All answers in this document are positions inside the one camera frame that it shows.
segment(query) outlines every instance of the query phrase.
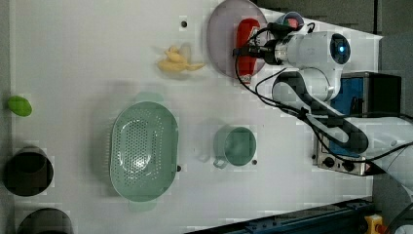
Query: green colander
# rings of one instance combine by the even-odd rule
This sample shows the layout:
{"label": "green colander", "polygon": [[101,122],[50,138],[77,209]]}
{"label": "green colander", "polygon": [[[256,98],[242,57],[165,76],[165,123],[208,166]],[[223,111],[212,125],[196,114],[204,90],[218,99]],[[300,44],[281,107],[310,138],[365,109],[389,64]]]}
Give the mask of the green colander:
{"label": "green colander", "polygon": [[161,196],[176,174],[178,127],[164,106],[143,101],[124,110],[112,133],[110,177],[118,193],[147,202]]}

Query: white table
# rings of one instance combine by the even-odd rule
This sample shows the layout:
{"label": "white table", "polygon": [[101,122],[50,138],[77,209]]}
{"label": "white table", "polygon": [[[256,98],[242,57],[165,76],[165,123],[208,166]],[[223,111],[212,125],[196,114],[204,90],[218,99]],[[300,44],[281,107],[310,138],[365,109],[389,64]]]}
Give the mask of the white table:
{"label": "white table", "polygon": [[[57,208],[79,234],[183,233],[371,195],[371,177],[314,167],[310,128],[265,107],[210,63],[182,80],[158,70],[163,50],[183,42],[192,44],[194,61],[208,62],[207,20],[220,2],[11,1],[12,90],[34,108],[13,119],[14,150],[37,145],[55,167],[44,193],[15,198],[17,225],[37,209]],[[268,21],[281,15],[263,11]],[[377,71],[380,37],[317,26],[350,40],[346,70]],[[108,147],[115,118],[144,90],[160,92],[177,117],[183,170],[153,210],[136,212],[110,183]],[[211,141],[223,124],[254,130],[256,166],[212,165]]]}

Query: mug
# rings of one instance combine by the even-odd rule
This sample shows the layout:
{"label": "mug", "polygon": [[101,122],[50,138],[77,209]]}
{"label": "mug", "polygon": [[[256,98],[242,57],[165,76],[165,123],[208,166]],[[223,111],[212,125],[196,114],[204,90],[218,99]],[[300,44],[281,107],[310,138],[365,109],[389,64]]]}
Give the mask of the mug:
{"label": "mug", "polygon": [[244,127],[224,126],[213,140],[215,161],[213,166],[224,169],[228,163],[240,167],[251,161],[256,150],[256,139]]}

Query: green toy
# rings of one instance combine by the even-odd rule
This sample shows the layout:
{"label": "green toy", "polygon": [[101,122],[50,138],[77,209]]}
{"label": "green toy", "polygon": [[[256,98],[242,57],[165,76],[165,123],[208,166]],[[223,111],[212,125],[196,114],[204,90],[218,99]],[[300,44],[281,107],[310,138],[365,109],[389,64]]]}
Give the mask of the green toy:
{"label": "green toy", "polygon": [[30,102],[24,97],[10,97],[7,104],[9,105],[9,109],[18,116],[26,117],[31,114],[32,108]]}

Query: toy banana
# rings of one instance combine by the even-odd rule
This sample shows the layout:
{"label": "toy banana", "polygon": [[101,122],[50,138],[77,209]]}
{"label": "toy banana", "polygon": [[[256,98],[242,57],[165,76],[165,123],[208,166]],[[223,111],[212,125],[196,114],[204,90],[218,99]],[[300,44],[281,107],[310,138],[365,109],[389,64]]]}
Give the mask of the toy banana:
{"label": "toy banana", "polygon": [[158,67],[163,71],[181,72],[185,69],[195,71],[205,66],[204,63],[189,64],[188,59],[181,55],[175,46],[171,46],[165,54],[168,58],[158,62]]}

